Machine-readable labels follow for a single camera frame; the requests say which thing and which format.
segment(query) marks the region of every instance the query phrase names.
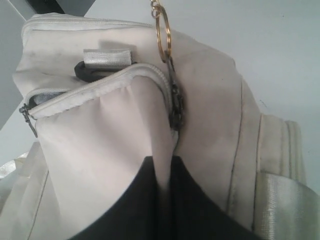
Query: white wall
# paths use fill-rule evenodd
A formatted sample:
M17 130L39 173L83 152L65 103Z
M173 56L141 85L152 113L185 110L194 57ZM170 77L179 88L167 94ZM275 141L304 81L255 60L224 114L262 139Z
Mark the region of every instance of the white wall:
M263 112L300 124L308 185L320 194L320 1L160 2L171 28L235 59ZM154 24L148 0L96 0L86 16Z
M22 100L12 74L22 55L24 22L8 0L0 0L0 130Z

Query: white bag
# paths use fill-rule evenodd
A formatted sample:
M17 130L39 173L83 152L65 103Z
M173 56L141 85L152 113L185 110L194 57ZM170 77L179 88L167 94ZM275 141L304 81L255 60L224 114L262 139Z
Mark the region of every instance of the white bag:
M173 155L182 158L202 190L231 218L264 238L280 239L268 235L275 229L272 222L268 230L262 226L268 220L263 213L270 210L267 199L275 196L270 194L292 198L287 187L278 192L277 186L306 188L300 129L261 114L232 58L172 33L185 107L178 134L170 128L171 85L152 26L35 15L23 27L22 40L23 56L13 79L27 114L36 120L39 142L2 209L0 239L72 237L117 201L147 156L153 156L160 206L166 206ZM110 51L115 58L106 60ZM76 77L79 62L117 65L119 53L137 63L92 83ZM302 192L292 194L302 198ZM290 208L311 208L305 211L307 218L303 213L300 218L315 221L315 206L302 202ZM276 229L301 236L276 216L281 222ZM302 232L315 236L312 227Z

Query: zipper pull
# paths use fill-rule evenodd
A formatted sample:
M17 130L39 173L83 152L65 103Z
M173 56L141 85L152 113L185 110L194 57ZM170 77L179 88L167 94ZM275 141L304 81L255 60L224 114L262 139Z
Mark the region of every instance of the zipper pull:
M30 115L29 115L29 107L24 104L23 107L21 107L19 109L19 112L24 116L24 120L25 122L29 125L29 127L31 128L33 134L35 135L35 137L38 137L37 131L35 129L35 127L32 125L31 120L30 120Z
M174 67L174 61L169 56L167 51L164 51L166 55L165 63L168 68L170 84L171 84L171 96L172 96L172 112L170 115L170 126L175 131L179 131L184 125L184 97L178 86L177 75Z

